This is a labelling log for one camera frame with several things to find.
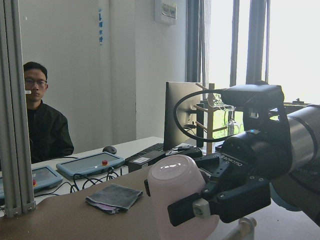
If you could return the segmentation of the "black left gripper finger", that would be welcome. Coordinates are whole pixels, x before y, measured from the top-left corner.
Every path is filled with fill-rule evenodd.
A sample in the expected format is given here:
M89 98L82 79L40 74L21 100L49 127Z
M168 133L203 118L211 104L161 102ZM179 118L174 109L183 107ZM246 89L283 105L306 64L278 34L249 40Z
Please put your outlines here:
M146 192L146 194L150 197L150 196L151 196L151 193L150 193L150 188L149 188L149 182L148 182L148 180L145 179L145 180L143 181L143 183L144 183L145 192Z

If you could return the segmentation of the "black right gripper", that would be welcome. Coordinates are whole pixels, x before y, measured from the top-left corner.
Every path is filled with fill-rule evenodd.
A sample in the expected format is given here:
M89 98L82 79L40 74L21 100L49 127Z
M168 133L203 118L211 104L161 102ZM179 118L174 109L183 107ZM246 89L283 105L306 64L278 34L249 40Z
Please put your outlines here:
M195 162L210 177L201 194L168 205L171 225L211 215L231 223L271 204L270 182L287 173L293 162L291 134L288 129L249 129L226 138L215 152Z

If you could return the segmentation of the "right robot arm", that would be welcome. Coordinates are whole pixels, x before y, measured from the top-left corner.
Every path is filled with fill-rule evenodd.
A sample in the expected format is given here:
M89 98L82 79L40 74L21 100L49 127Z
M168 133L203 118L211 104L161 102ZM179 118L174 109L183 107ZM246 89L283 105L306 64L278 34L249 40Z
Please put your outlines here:
M181 193L161 210L172 227L217 215L225 223L267 207L305 212L320 221L320 107L287 116L285 126L249 129L228 137L216 152L192 161L210 173L205 185Z

